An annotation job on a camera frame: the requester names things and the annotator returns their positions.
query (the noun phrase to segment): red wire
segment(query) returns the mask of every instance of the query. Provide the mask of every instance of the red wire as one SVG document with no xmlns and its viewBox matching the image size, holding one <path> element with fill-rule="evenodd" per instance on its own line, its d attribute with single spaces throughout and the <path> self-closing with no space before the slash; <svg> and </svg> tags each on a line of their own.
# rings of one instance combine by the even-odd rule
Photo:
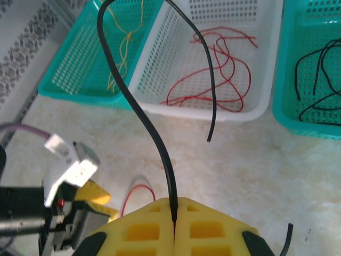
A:
<svg viewBox="0 0 341 256">
<path fill-rule="evenodd" d="M 234 37 L 231 37 L 231 36 L 227 37 L 227 36 L 225 36 L 225 37 L 224 37 L 224 36 L 223 36 L 222 34 L 220 34 L 220 33 L 217 33 L 217 32 L 214 32 L 214 31 L 211 32 L 212 30 L 215 30 L 215 29 L 227 29 L 227 30 L 231 30 L 231 31 L 234 31 L 234 32 L 236 32 L 236 33 L 241 33 L 242 35 L 244 35 L 244 37 L 240 37 L 240 36 L 234 36 Z M 249 90 L 250 90 L 250 87 L 251 87 L 251 71 L 250 71 L 248 65 L 247 65 L 244 61 L 242 61 L 242 60 L 240 60 L 240 59 L 238 59 L 238 58 L 236 58 L 236 57 L 230 56 L 230 51 L 229 51 L 228 46 L 227 46 L 227 44 L 226 44 L 226 39 L 246 39 L 246 38 L 247 38 L 247 39 L 249 39 L 249 41 L 250 41 L 255 47 L 258 47 L 258 46 L 252 41 L 252 39 L 256 39 L 256 37 L 248 36 L 247 34 L 245 34 L 244 32 L 242 32 L 242 31 L 240 31 L 240 30 L 233 29 L 233 28 L 228 28 L 228 27 L 217 27 L 217 28 L 212 28 L 212 29 L 206 29 L 206 30 L 203 30 L 202 32 L 207 32 L 207 33 L 203 34 L 203 36 L 207 36 L 207 35 L 217 35 L 217 36 L 219 36 L 219 38 L 218 38 L 217 41 L 216 41 L 216 45 L 218 46 L 218 48 L 220 49 L 220 51 L 217 50 L 217 49 L 215 48 L 215 45 L 214 45 L 213 47 L 209 46 L 209 48 L 210 48 L 211 50 L 214 51 L 214 54 L 215 54 L 215 57 L 216 57 L 216 60 L 217 60 L 217 63 L 218 63 L 218 67 L 215 67 L 214 69 L 219 69 L 219 70 L 220 70 L 220 73 L 221 73 L 221 75 L 222 75 L 222 77 L 225 79 L 225 82 L 216 85 L 216 88 L 219 87 L 219 86 L 222 86 L 222 85 L 224 85 L 224 84 L 226 84 L 226 83 L 229 83 L 229 84 L 233 87 L 233 89 L 236 91 L 237 95 L 239 96 L 238 99 L 234 99 L 234 100 L 217 100 L 217 105 L 218 105 L 219 107 L 221 107 L 222 109 L 225 109 L 225 110 L 228 110 L 228 111 L 231 111 L 231 112 L 241 112 L 242 109 L 243 109 L 243 107 L 244 107 L 243 98 L 248 94 L 248 92 L 249 92 Z M 193 38 L 195 39 L 195 41 L 191 41 L 191 43 L 197 43 L 197 42 L 201 43 L 200 40 L 196 39 L 196 35 L 194 35 Z M 220 47 L 220 45 L 219 45 L 219 41 L 222 40 L 222 39 L 224 40 L 224 45 L 225 45 L 225 48 L 226 48 L 226 50 L 227 50 L 227 53 L 226 53 L 226 52 Z M 223 55 L 227 56 L 227 58 L 228 58 L 227 61 L 226 61 L 222 66 L 221 66 L 220 61 L 219 61 L 219 59 L 218 59 L 217 53 L 223 54 Z M 229 62 L 230 59 L 232 60 L 232 63 L 233 63 L 233 72 L 232 72 L 232 75 L 230 76 L 230 78 L 227 79 L 227 78 L 225 77 L 225 75 L 223 74 L 222 69 L 223 69 L 223 67 L 225 67 L 225 66 L 227 65 L 227 63 Z M 235 63 L 235 61 L 241 62 L 241 63 L 247 68 L 248 73 L 249 73 L 249 85 L 248 85 L 247 91 L 244 93 L 243 96 L 240 95 L 240 93 L 239 93 L 239 91 L 237 90 L 237 88 L 235 87 L 235 85 L 231 82 L 231 79 L 233 78 L 234 73 L 235 73 L 235 70 L 236 70 L 236 63 Z M 168 93 L 168 95 L 167 95 L 166 101 L 161 102 L 160 104 L 166 103 L 166 105 L 168 105 L 168 106 L 174 106 L 174 105 L 180 103 L 180 107 L 181 107 L 182 104 L 184 103 L 184 101 L 190 100 L 190 99 L 199 99 L 199 100 L 212 101 L 211 98 L 199 97 L 199 96 L 201 96 L 201 95 L 203 95 L 203 94 L 209 92 L 211 89 L 205 90 L 205 91 L 203 91 L 203 92 L 201 92 L 201 93 L 199 93 L 199 94 L 197 94 L 197 95 L 191 95 L 191 96 L 186 96 L 186 97 L 179 97 L 179 98 L 176 98 L 176 99 L 169 100 L 169 97 L 170 97 L 171 92 L 175 89 L 175 87 L 176 87 L 177 85 L 179 85 L 179 84 L 180 84 L 181 82 L 183 82 L 184 80 L 190 78 L 191 76 L 196 75 L 196 74 L 201 73 L 201 72 L 204 72 L 204 71 L 207 71 L 207 70 L 209 70 L 209 69 L 208 69 L 208 68 L 201 69 L 201 70 L 199 70 L 199 71 L 196 71 L 196 72 L 194 72 L 194 73 L 192 73 L 192 74 L 190 74 L 190 75 L 188 75 L 188 76 L 182 78 L 182 79 L 179 80 L 178 82 L 176 82 L 176 84 L 174 84 L 174 85 L 172 86 L 172 88 L 170 89 L 170 91 L 169 91 L 169 93 Z M 220 104 L 220 103 L 222 103 L 222 102 L 236 102 L 236 101 L 241 101 L 241 108 L 240 108 L 239 110 L 231 110 L 231 109 L 228 109 L 228 108 L 223 107 L 223 106 Z"/>
<path fill-rule="evenodd" d="M 150 187 L 148 187 L 148 186 L 146 186 L 146 185 L 142 185 L 142 184 L 136 185 L 136 186 L 134 186 L 134 187 L 129 191 L 129 193 L 128 193 L 126 199 L 124 200 L 123 207 L 122 207 L 122 212 L 121 212 L 121 217 L 124 215 L 124 210 L 125 210 L 125 208 L 126 208 L 126 205 L 127 205 L 127 202 L 128 202 L 128 200 L 129 200 L 130 196 L 132 195 L 132 193 L 134 192 L 134 190 L 136 190 L 136 189 L 138 189 L 138 188 L 146 188 L 146 189 L 148 189 L 148 190 L 151 192 L 151 194 L 153 195 L 153 201 L 156 200 L 155 193 L 154 193 L 154 191 L 153 191 Z"/>
</svg>

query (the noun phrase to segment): red wire loop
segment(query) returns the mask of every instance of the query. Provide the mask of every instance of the red wire loop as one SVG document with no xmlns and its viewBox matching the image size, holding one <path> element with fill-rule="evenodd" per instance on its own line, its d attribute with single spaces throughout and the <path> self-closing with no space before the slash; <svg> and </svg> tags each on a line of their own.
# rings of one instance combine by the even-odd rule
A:
<svg viewBox="0 0 341 256">
<path fill-rule="evenodd" d="M 233 31 L 235 33 L 240 33 L 242 36 L 223 36 L 221 33 L 218 33 L 216 32 L 215 30 L 219 30 L 219 29 L 224 29 L 224 30 L 230 30 L 230 31 Z M 234 89 L 234 91 L 236 92 L 236 94 L 238 95 L 238 98 L 237 99 L 232 99 L 232 100 L 217 100 L 217 105 L 224 109 L 224 110 L 228 110 L 230 112 L 235 112 L 235 113 L 238 113 L 238 112 L 241 112 L 244 108 L 244 97 L 248 94 L 248 92 L 250 91 L 250 88 L 251 88 L 251 71 L 250 71 L 250 68 L 248 67 L 248 65 L 241 59 L 238 59 L 234 56 L 232 56 L 230 54 L 230 50 L 228 48 L 228 45 L 227 45 L 227 42 L 226 40 L 227 39 L 248 39 L 254 47 L 258 47 L 258 45 L 253 41 L 254 39 L 256 39 L 256 37 L 254 36 L 248 36 L 246 33 L 244 33 L 243 31 L 240 31 L 240 30 L 237 30 L 237 29 L 234 29 L 234 28 L 229 28 L 229 27 L 216 27 L 216 28 L 212 28 L 212 29 L 205 29 L 205 30 L 202 30 L 202 35 L 203 37 L 205 36 L 208 36 L 208 35 L 216 35 L 218 36 L 218 39 L 216 40 L 215 44 L 213 46 L 209 46 L 208 48 L 210 50 L 213 50 L 214 51 L 214 55 L 215 55 L 215 58 L 216 58 L 216 61 L 218 63 L 218 67 L 214 67 L 215 70 L 219 69 L 220 71 L 220 75 L 224 78 L 224 81 L 220 84 L 217 84 L 216 85 L 216 88 L 222 86 L 222 85 L 225 85 L 225 84 L 230 84 L 232 86 L 232 88 Z M 201 43 L 201 41 L 196 38 L 196 34 L 193 35 L 193 41 L 191 41 L 191 43 Z M 224 46 L 221 47 L 220 46 L 220 41 L 223 40 L 224 42 Z M 221 65 L 221 62 L 219 61 L 219 58 L 218 58 L 218 53 L 227 57 L 227 60 Z M 227 78 L 224 73 L 223 73 L 223 68 L 230 62 L 232 61 L 232 65 L 233 65 L 233 71 L 232 71 L 232 74 L 229 78 Z M 239 62 L 241 64 L 243 64 L 245 66 L 245 68 L 247 69 L 248 71 L 248 75 L 249 75 L 249 83 L 248 83 L 248 87 L 247 87 L 247 90 L 246 92 L 241 95 L 240 92 L 238 91 L 238 89 L 236 88 L 236 86 L 233 84 L 232 82 L 232 79 L 236 73 L 236 62 Z M 170 91 L 168 92 L 168 95 L 167 95 L 167 98 L 166 98 L 166 101 L 163 101 L 161 102 L 160 104 L 166 104 L 168 106 L 175 106 L 175 105 L 179 105 L 179 107 L 182 107 L 183 103 L 187 100 L 191 100 L 191 99 L 197 99 L 197 100 L 205 100 L 205 101 L 212 101 L 212 98 L 209 98 L 209 97 L 202 97 L 203 94 L 211 91 L 211 88 L 203 91 L 203 92 L 200 92 L 196 95 L 188 95 L 188 96 L 184 96 L 184 97 L 178 97 L 178 98 L 175 98 L 175 99 L 169 99 L 170 96 L 171 96 L 171 93 L 174 91 L 174 89 L 179 85 L 181 84 L 182 82 L 184 82 L 185 80 L 189 79 L 190 77 L 194 76 L 194 75 L 197 75 L 201 72 L 205 72 L 205 71 L 208 71 L 209 68 L 204 68 L 204 69 L 201 69 L 201 70 L 198 70 L 198 71 L 195 71 L 183 78 L 181 78 L 179 81 L 177 81 L 170 89 Z M 227 107 L 224 107 L 222 106 L 222 103 L 229 103 L 229 102 L 238 102 L 240 101 L 241 102 L 241 107 L 238 109 L 238 110 L 232 110 L 232 109 L 229 109 Z"/>
<path fill-rule="evenodd" d="M 124 200 L 124 203 L 123 203 L 123 206 L 122 206 L 122 211 L 121 211 L 121 217 L 124 215 L 124 211 L 125 211 L 125 208 L 126 208 L 126 205 L 127 205 L 127 202 L 128 202 L 128 200 L 129 200 L 129 198 L 131 197 L 132 193 L 133 193 L 136 189 L 138 189 L 138 188 L 146 188 L 146 189 L 148 189 L 148 190 L 151 192 L 152 196 L 153 196 L 153 201 L 156 200 L 155 193 L 154 193 L 154 191 L 153 191 L 150 187 L 148 187 L 148 186 L 146 186 L 146 185 L 142 185 L 142 184 L 136 185 L 136 186 L 134 186 L 134 187 L 129 191 L 129 193 L 128 193 L 126 199 Z"/>
</svg>

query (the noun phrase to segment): white plastic basket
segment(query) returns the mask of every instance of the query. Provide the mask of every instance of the white plastic basket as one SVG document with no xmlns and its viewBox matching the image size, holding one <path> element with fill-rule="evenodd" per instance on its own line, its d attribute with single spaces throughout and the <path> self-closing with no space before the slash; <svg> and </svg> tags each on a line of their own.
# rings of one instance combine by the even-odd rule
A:
<svg viewBox="0 0 341 256">
<path fill-rule="evenodd" d="M 248 40 L 228 41 L 232 55 L 244 60 L 252 74 L 251 89 L 244 98 L 244 108 L 240 113 L 227 110 L 217 112 L 217 121 L 246 122 L 262 115 L 268 107 L 275 61 L 277 56 L 283 0 L 179 0 L 176 4 L 191 17 L 199 30 L 228 26 L 256 36 L 258 48 Z M 164 3 L 151 30 L 145 47 L 137 63 L 129 90 L 141 107 L 151 113 L 206 119 L 212 118 L 211 101 L 188 100 L 182 107 L 165 106 L 171 87 L 182 77 L 208 67 L 204 48 L 192 44 L 193 30 L 168 4 Z M 205 37 L 210 44 L 210 36 Z M 217 62 L 212 54 L 214 66 Z M 216 84 L 221 82 L 219 70 L 215 70 Z M 243 93 L 248 85 L 246 69 L 237 69 L 233 82 Z M 204 72 L 186 80 L 172 93 L 172 97 L 183 97 L 200 93 L 210 88 L 209 72 Z M 231 100 L 236 93 L 231 86 L 221 86 L 217 90 L 219 99 Z M 226 105 L 238 108 L 240 103 Z"/>
</svg>

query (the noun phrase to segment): yellow wire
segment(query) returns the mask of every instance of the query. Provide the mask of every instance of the yellow wire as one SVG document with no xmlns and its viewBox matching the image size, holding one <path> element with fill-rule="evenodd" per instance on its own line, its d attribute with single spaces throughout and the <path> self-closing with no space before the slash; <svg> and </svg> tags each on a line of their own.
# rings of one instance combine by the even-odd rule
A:
<svg viewBox="0 0 341 256">
<path fill-rule="evenodd" d="M 108 7 L 108 11 L 111 14 L 111 16 L 113 17 L 113 20 L 116 23 L 116 26 L 118 27 L 119 30 L 121 30 L 124 34 L 126 34 L 126 37 L 123 39 L 123 41 L 121 42 L 121 45 L 119 47 L 119 54 L 121 56 L 122 62 L 120 64 L 117 64 L 117 66 L 119 66 L 118 71 L 121 72 L 122 68 L 125 68 L 125 72 L 122 75 L 122 78 L 124 78 L 127 75 L 127 57 L 128 57 L 128 48 L 129 48 L 129 42 L 133 41 L 133 34 L 137 31 L 139 31 L 141 29 L 141 27 L 143 26 L 143 13 L 144 13 L 144 0 L 141 0 L 141 20 L 140 20 L 140 25 L 138 28 L 136 28 L 135 30 L 132 30 L 130 32 L 127 32 L 124 28 L 122 28 L 120 26 L 120 24 L 117 21 L 117 18 L 114 14 L 114 12 L 112 11 L 112 9 L 110 7 Z M 126 43 L 126 47 L 125 47 L 125 54 L 123 55 L 122 52 L 122 48 L 124 46 L 124 43 Z M 112 76 L 112 73 L 110 72 L 109 74 L 109 79 L 108 79 L 108 87 L 107 87 L 107 91 L 110 90 L 110 88 L 112 87 L 112 92 L 115 93 L 115 87 L 116 87 L 116 82 Z"/>
</svg>

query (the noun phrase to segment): teal plastic basket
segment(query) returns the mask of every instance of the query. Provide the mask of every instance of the teal plastic basket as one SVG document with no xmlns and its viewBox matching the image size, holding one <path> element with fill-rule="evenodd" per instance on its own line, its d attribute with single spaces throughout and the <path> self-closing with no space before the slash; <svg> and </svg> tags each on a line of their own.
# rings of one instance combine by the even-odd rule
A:
<svg viewBox="0 0 341 256">
<path fill-rule="evenodd" d="M 297 66 L 297 88 L 301 100 L 298 100 L 295 90 L 298 60 L 324 48 L 330 40 L 341 38 L 341 0 L 286 0 L 282 24 L 273 99 L 275 118 L 294 134 L 341 139 L 341 127 L 335 125 L 341 124 L 341 96 L 328 97 L 316 105 L 320 109 L 340 110 L 310 108 L 302 115 L 302 121 L 298 118 L 307 107 L 333 93 L 320 69 L 313 95 L 320 52 L 303 59 Z M 341 90 L 341 47 L 328 52 L 324 67 L 335 90 Z"/>
<path fill-rule="evenodd" d="M 133 34 L 127 54 L 127 73 L 124 81 L 129 85 L 163 0 L 145 0 L 143 26 Z M 56 56 L 45 73 L 38 91 L 41 95 L 101 107 L 130 109 L 119 90 L 107 90 L 109 67 L 97 34 L 97 14 L 100 1 L 86 4 Z M 116 0 L 110 5 L 119 25 L 126 31 L 139 27 L 141 0 Z M 121 62 L 120 45 L 126 34 L 106 11 L 104 32 L 116 63 Z"/>
</svg>

